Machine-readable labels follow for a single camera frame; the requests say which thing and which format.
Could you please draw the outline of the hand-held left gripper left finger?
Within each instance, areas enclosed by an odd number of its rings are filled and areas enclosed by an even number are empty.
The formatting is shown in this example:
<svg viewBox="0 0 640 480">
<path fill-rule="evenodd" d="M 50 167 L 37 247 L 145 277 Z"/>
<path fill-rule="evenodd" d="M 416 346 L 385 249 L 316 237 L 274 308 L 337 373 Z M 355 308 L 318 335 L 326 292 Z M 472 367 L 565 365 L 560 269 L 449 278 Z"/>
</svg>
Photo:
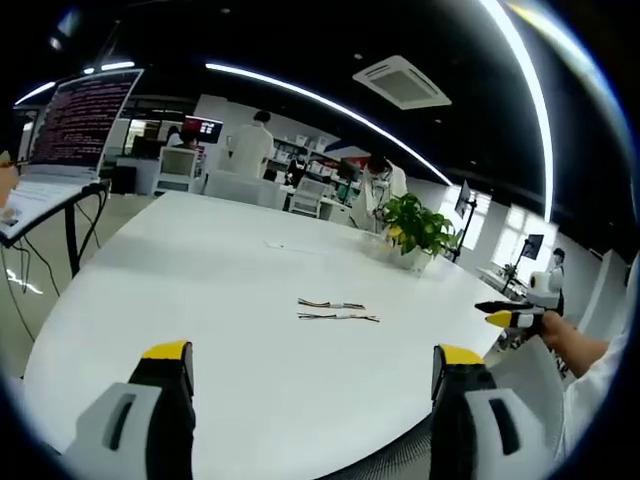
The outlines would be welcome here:
<svg viewBox="0 0 640 480">
<path fill-rule="evenodd" d="M 192 343 L 152 347 L 78 417 L 65 467 L 76 479 L 191 479 L 193 396 Z"/>
</svg>

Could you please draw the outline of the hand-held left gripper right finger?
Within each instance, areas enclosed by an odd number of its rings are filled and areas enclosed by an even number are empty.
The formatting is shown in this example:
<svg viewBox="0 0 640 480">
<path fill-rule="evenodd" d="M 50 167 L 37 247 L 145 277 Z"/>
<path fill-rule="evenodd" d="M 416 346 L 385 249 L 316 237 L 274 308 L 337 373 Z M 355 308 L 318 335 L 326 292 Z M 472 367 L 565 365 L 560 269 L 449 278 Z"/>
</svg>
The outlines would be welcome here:
<svg viewBox="0 0 640 480">
<path fill-rule="evenodd" d="M 556 451 L 556 379 L 540 343 L 488 367 L 471 350 L 434 347 L 431 479 L 541 479 Z"/>
</svg>

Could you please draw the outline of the person's right hand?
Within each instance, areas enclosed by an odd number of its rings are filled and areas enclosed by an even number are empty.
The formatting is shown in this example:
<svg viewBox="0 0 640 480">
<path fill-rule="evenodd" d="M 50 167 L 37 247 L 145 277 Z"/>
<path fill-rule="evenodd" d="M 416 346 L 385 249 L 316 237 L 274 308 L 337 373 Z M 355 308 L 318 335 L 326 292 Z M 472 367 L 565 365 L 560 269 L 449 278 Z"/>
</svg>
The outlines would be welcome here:
<svg viewBox="0 0 640 480">
<path fill-rule="evenodd" d="M 582 334 L 553 310 L 543 313 L 540 336 L 545 345 L 559 355 L 575 353 L 582 341 Z"/>
</svg>

